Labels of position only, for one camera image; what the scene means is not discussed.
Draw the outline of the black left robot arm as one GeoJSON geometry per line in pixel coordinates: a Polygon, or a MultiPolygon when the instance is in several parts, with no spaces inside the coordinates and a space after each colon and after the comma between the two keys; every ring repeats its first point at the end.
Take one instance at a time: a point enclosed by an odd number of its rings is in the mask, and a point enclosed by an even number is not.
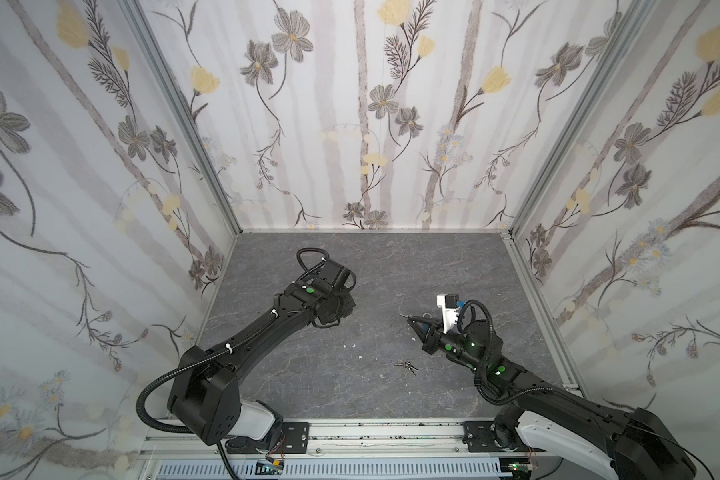
{"type": "Polygon", "coordinates": [[[323,260],[274,296],[273,305],[229,339],[182,356],[174,377],[169,412],[203,443],[239,437],[268,449],[280,441],[283,417],[262,401],[242,398],[240,386],[258,363],[307,326],[331,328],[355,306],[356,275],[323,260]]]}

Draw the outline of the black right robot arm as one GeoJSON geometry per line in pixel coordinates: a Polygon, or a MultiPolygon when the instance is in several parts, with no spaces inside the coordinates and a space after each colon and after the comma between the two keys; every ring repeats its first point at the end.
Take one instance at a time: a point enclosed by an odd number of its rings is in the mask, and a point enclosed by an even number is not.
{"type": "Polygon", "coordinates": [[[597,404],[544,381],[502,352],[489,320],[447,330],[432,318],[406,319],[429,354],[469,369],[479,395],[499,407],[489,440],[512,451],[543,450],[603,479],[693,479],[697,468],[652,412],[597,404]]]}

